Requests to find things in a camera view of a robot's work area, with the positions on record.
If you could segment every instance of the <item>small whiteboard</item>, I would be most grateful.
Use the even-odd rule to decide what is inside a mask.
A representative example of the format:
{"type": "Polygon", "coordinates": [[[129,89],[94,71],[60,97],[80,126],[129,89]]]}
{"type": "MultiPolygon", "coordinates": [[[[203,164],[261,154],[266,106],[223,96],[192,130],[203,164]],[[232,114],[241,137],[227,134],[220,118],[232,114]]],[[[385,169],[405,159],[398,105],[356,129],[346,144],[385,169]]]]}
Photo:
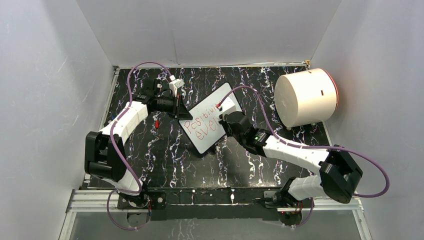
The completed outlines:
{"type": "MultiPolygon", "coordinates": [[[[206,150],[225,135],[224,128],[219,123],[221,112],[217,109],[216,105],[231,89],[228,82],[222,84],[209,96],[190,109],[189,112],[193,116],[193,120],[178,121],[180,127],[187,134],[200,154],[206,152],[206,150]]],[[[228,97],[234,101],[235,108],[238,111],[242,111],[234,93],[231,93],[228,97]]]]}

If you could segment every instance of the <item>gray wall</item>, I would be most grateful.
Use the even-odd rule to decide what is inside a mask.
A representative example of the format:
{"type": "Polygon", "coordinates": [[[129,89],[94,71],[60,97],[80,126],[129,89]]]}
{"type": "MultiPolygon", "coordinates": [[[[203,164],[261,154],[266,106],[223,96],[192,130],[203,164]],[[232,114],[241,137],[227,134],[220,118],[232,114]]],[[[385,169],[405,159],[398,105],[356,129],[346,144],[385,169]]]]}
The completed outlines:
{"type": "MultiPolygon", "coordinates": [[[[363,199],[375,240],[424,236],[424,2],[343,0],[313,58],[340,91],[327,121],[334,143],[360,150],[387,170],[385,196],[363,199]]],[[[381,173],[358,159],[358,191],[383,189],[381,173]]]]}
{"type": "Polygon", "coordinates": [[[310,60],[341,0],[77,0],[113,65],[310,60]]]}
{"type": "Polygon", "coordinates": [[[2,0],[0,72],[0,239],[57,239],[112,65],[75,0],[2,0]]]}

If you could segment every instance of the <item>marble pattern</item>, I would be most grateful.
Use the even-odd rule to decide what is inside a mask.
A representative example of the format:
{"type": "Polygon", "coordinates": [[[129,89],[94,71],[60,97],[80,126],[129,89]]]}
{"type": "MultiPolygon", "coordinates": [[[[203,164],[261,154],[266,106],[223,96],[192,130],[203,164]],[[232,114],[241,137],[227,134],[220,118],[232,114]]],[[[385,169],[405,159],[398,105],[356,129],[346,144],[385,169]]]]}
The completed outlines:
{"type": "MultiPolygon", "coordinates": [[[[274,86],[280,75],[304,71],[302,66],[272,67],[203,67],[171,68],[176,78],[184,79],[184,103],[188,109],[225,82],[232,87],[249,85],[258,90],[267,117],[280,136],[308,145],[328,145],[322,123],[287,130],[280,122],[274,105],[274,86]]],[[[126,78],[129,69],[121,69],[107,114],[106,123],[124,108],[129,100],[126,78]]],[[[131,77],[132,91],[142,80],[165,80],[162,69],[137,69],[131,77]]],[[[240,105],[256,127],[266,128],[255,96],[246,89],[235,92],[240,105]]],[[[150,188],[278,187],[290,177],[311,173],[283,160],[249,154],[232,137],[223,137],[215,148],[199,154],[178,124],[165,113],[152,113],[131,134],[125,144],[128,162],[150,188]],[[159,128],[154,126],[159,121],[159,128]]],[[[92,178],[89,188],[110,187],[92,178]]]]}

